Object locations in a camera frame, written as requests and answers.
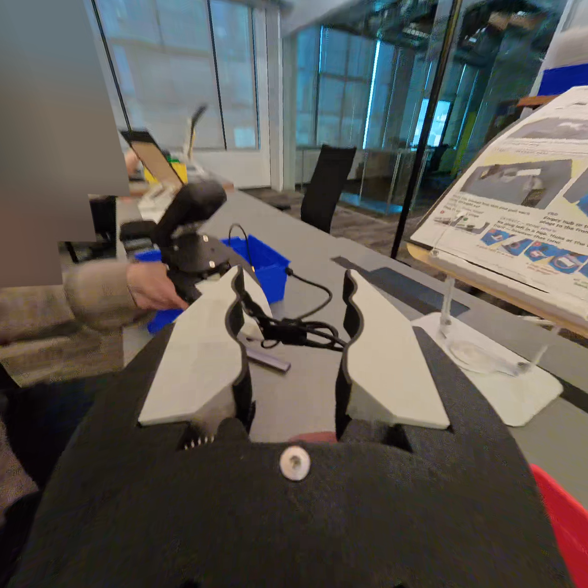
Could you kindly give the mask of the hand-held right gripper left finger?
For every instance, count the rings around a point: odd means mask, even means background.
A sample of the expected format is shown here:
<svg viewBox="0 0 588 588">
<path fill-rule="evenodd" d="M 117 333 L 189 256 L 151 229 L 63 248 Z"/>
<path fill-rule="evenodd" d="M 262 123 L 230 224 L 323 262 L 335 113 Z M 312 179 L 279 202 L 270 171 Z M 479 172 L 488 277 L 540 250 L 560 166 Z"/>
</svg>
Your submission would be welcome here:
<svg viewBox="0 0 588 588">
<path fill-rule="evenodd" d="M 255 414 L 251 372 L 238 335 L 244 324 L 243 269 L 230 275 L 230 299 L 196 300 L 173 323 L 138 417 L 141 426 L 190 423 L 204 437 L 238 419 L 246 432 Z"/>
</svg>

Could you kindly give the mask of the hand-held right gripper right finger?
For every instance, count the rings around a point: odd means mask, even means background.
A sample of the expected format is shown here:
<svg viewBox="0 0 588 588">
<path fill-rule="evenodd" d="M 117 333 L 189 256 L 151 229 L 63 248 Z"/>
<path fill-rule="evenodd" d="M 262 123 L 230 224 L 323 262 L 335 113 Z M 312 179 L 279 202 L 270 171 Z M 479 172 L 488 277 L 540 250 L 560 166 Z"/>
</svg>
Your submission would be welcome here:
<svg viewBox="0 0 588 588">
<path fill-rule="evenodd" d="M 335 385 L 335 432 L 351 420 L 447 430 L 446 413 L 410 322 L 358 270 L 345 271 L 344 345 Z"/>
</svg>

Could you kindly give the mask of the yellow bin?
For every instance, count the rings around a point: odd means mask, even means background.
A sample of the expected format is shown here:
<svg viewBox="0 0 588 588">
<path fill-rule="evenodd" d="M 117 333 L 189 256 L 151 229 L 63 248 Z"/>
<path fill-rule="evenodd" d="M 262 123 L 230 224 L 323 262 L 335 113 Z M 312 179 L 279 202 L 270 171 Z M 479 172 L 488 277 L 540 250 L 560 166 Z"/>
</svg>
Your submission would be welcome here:
<svg viewBox="0 0 588 588">
<path fill-rule="evenodd" d="M 171 159 L 170 161 L 168 161 L 168 163 L 171 165 L 171 167 L 173 168 L 175 173 L 179 176 L 180 180 L 183 183 L 187 183 L 187 166 L 183 162 L 179 161 L 178 159 Z M 155 178 L 151 174 L 151 172 L 149 172 L 144 166 L 143 166 L 143 176 L 144 176 L 144 179 L 150 184 L 160 183 L 160 180 Z"/>
</svg>

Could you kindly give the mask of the black high-back chair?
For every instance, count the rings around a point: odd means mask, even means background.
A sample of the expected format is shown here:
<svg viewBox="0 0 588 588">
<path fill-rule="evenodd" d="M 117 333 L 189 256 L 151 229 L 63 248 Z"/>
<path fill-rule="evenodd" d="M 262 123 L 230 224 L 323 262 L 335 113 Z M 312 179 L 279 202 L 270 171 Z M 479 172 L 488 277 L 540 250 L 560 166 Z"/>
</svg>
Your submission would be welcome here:
<svg viewBox="0 0 588 588">
<path fill-rule="evenodd" d="M 300 220 L 330 233 L 334 212 L 348 179 L 357 148 L 322 145 L 300 207 Z"/>
</svg>

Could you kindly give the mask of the printed instruction sheet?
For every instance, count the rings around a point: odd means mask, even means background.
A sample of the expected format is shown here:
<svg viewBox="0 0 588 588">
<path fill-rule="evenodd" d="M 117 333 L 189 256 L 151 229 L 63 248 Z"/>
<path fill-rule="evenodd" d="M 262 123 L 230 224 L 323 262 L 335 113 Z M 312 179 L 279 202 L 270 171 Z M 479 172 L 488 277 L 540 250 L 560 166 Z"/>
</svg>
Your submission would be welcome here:
<svg viewBox="0 0 588 588">
<path fill-rule="evenodd" d="M 571 88 L 488 143 L 410 242 L 587 300 L 587 87 Z"/>
</svg>

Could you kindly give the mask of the person's left forearm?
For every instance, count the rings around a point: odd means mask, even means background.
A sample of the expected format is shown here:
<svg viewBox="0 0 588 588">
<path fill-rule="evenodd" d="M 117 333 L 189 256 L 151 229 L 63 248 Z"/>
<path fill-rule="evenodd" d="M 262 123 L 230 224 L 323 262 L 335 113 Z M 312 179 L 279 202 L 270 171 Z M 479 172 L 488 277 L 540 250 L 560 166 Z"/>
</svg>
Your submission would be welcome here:
<svg viewBox="0 0 588 588">
<path fill-rule="evenodd" d="M 131 264 L 115 260 L 81 263 L 63 274 L 63 292 L 75 319 L 101 333 L 112 333 L 143 317 L 131 294 Z"/>
</svg>

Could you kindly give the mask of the blue plastic bin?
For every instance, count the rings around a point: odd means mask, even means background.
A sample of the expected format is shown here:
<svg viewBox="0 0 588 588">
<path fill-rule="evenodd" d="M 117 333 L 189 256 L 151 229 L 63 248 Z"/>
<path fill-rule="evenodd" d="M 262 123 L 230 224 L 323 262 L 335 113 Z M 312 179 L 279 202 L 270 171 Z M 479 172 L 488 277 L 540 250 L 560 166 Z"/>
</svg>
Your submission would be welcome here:
<svg viewBox="0 0 588 588">
<path fill-rule="evenodd" d="M 236 263 L 247 262 L 253 267 L 261 288 L 266 295 L 268 304 L 277 303 L 283 300 L 287 281 L 286 269 L 289 268 L 290 260 L 267 245 L 254 235 L 247 236 L 249 250 L 244 237 L 232 236 L 221 239 L 225 249 L 230 249 L 236 254 Z M 134 254 L 136 261 L 159 262 L 161 253 L 157 248 L 151 248 Z M 180 314 L 180 311 L 158 311 L 155 317 L 148 323 L 148 332 L 157 334 L 165 326 L 172 323 Z"/>
</svg>

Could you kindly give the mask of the red plastic bin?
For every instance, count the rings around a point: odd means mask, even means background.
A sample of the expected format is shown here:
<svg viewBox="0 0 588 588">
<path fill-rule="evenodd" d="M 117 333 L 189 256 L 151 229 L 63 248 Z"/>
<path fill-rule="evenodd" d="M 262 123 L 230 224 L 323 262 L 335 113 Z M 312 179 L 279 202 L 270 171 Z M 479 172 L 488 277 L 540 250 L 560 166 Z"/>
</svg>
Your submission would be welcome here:
<svg viewBox="0 0 588 588">
<path fill-rule="evenodd" d="M 530 468 L 569 575 L 576 587 L 587 587 L 587 511 L 543 469 Z"/>
</svg>

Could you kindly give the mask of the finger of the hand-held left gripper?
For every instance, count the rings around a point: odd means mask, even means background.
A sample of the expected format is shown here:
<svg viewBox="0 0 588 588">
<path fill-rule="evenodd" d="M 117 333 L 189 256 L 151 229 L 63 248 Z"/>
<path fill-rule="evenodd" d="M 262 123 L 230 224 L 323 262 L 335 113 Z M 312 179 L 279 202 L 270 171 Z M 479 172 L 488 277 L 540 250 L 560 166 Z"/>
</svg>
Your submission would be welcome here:
<svg viewBox="0 0 588 588">
<path fill-rule="evenodd" d="M 230 299 L 230 275 L 218 279 L 207 279 L 196 284 L 197 300 L 228 300 Z"/>
<path fill-rule="evenodd" d="M 245 290 L 250 295 L 254 303 L 256 303 L 262 309 L 267 317 L 273 318 L 272 311 L 261 286 L 246 270 L 243 271 L 243 279 Z M 243 307 L 243 319 L 244 324 L 241 328 L 241 335 L 248 340 L 263 341 L 263 334 L 259 325 L 256 323 L 254 318 L 251 318 L 246 314 L 245 307 Z"/>
</svg>

